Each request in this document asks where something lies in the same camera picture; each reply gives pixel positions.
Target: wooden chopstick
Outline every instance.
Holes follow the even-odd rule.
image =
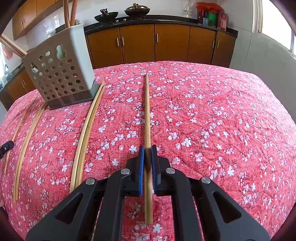
[[[78,0],[73,0],[73,2],[72,2],[70,26],[75,25],[75,15],[76,15],[76,10],[77,10],[77,3],[78,3]]]
[[[144,195],[145,195],[145,224],[153,224],[152,213],[152,168],[151,168],[151,132],[150,132],[150,94],[148,73],[145,81],[145,172],[144,172]]]
[[[17,46],[13,41],[11,41],[9,38],[7,38],[4,34],[1,35],[1,39],[3,39],[8,45],[10,45],[13,49],[20,52],[23,56],[27,54],[26,51],[24,51],[22,48]]]
[[[87,125],[86,128],[86,133],[83,139],[83,144],[82,144],[82,148],[81,148],[81,152],[80,152],[80,157],[79,157],[79,162],[78,162],[78,169],[77,169],[77,175],[76,175],[76,185],[75,187],[77,188],[81,182],[82,182],[82,178],[83,178],[83,169],[84,169],[84,163],[85,163],[85,156],[86,156],[86,150],[87,150],[87,145],[89,143],[89,136],[91,134],[91,129],[93,126],[93,122],[94,122],[94,118],[96,116],[96,112],[98,109],[98,106],[100,104],[103,92],[105,90],[106,85],[103,86],[102,91],[99,94],[99,97],[94,105],[94,109],[91,113],[90,119],[89,119],[89,123]]]
[[[68,0],[63,0],[64,5],[64,18],[65,18],[65,27],[70,27],[70,20],[69,20],[69,2]]]
[[[27,135],[26,138],[24,140],[24,143],[22,145],[22,149],[20,151],[20,155],[19,158],[17,160],[17,167],[15,170],[15,179],[14,179],[14,185],[13,185],[13,202],[16,203],[16,201],[18,200],[18,188],[19,188],[19,183],[20,183],[20,173],[22,170],[22,163],[24,161],[24,157],[29,145],[29,142],[31,140],[31,137],[33,135],[33,132],[38,124],[38,121],[40,119],[40,117],[42,116],[42,113],[44,112],[44,110],[47,108],[47,103],[44,103],[42,108],[39,110],[38,114],[36,115]]]
[[[95,107],[96,101],[98,100],[98,97],[100,95],[100,92],[104,86],[105,80],[103,80],[103,82],[100,85],[100,88],[98,89],[93,102],[91,103],[91,106],[89,108],[89,112],[86,116],[81,134],[80,134],[80,138],[78,141],[78,145],[77,145],[77,149],[76,149],[76,153],[75,153],[75,158],[74,158],[74,163],[73,163],[73,169],[72,169],[72,175],[71,175],[71,183],[70,183],[70,193],[75,189],[75,185],[76,185],[76,176],[77,176],[77,170],[78,170],[78,164],[79,164],[79,157],[80,157],[80,153],[81,153],[81,149],[82,149],[82,144],[83,144],[83,140],[84,140],[84,136],[86,133],[86,129],[89,123],[89,119],[91,117],[91,113]]]
[[[8,43],[6,43],[4,41],[3,38],[1,38],[0,36],[0,42],[5,45],[8,49],[10,49],[12,52],[14,52],[17,56],[19,56],[20,58],[24,57],[24,55],[22,53],[20,53],[19,51],[17,51],[16,49],[14,49],[13,47],[11,47]]]
[[[25,113],[23,114],[23,116],[22,116],[22,118],[21,118],[21,120],[20,120],[20,122],[19,122],[17,128],[15,129],[15,133],[14,133],[12,139],[11,139],[12,141],[15,140],[15,138],[16,138],[16,136],[17,136],[17,133],[18,133],[18,131],[19,131],[19,129],[20,129],[20,126],[22,125],[22,122],[24,121],[24,118],[26,117],[26,115],[27,115],[29,109],[31,108],[32,104],[35,103],[35,100],[36,100],[36,98],[31,102],[31,104],[28,106],[28,108],[26,109]],[[4,167],[4,174],[6,174],[6,169],[7,169],[7,164],[8,164],[8,160],[9,160],[10,152],[11,152],[11,150],[9,150],[9,151],[7,152],[7,155],[6,155],[6,161],[5,161],[5,167]]]

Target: green container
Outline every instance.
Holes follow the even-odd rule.
[[[210,27],[217,28],[217,13],[209,12],[209,23]]]

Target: triangular cutout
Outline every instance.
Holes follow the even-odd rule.
[[[224,198],[219,192],[214,192],[213,196],[219,207],[222,218],[225,223],[230,223],[236,219],[239,219],[242,214]]]
[[[68,203],[56,216],[55,218],[57,220],[60,220],[66,224],[70,224],[74,216],[76,214],[76,211],[78,209],[78,206],[82,200],[83,194],[79,193],[76,197],[73,198],[73,200]]]

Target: gray plastic basket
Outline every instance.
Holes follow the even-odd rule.
[[[83,24],[43,41],[22,61],[51,110],[90,101],[98,90]]]

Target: metal screw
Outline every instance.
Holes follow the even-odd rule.
[[[123,169],[121,169],[121,174],[123,174],[123,175],[127,175],[127,174],[129,174],[130,172],[131,172],[131,170],[128,169],[128,168],[123,168]]]
[[[85,183],[87,184],[87,185],[93,185],[94,183],[95,183],[95,179],[94,178],[92,178],[92,177],[90,177],[90,178],[88,178],[86,181],[85,181]]]
[[[208,177],[202,177],[202,182],[205,184],[209,184],[211,182],[211,179],[209,179]]]
[[[176,172],[175,169],[173,169],[172,167],[169,167],[165,170],[168,174],[174,174]]]

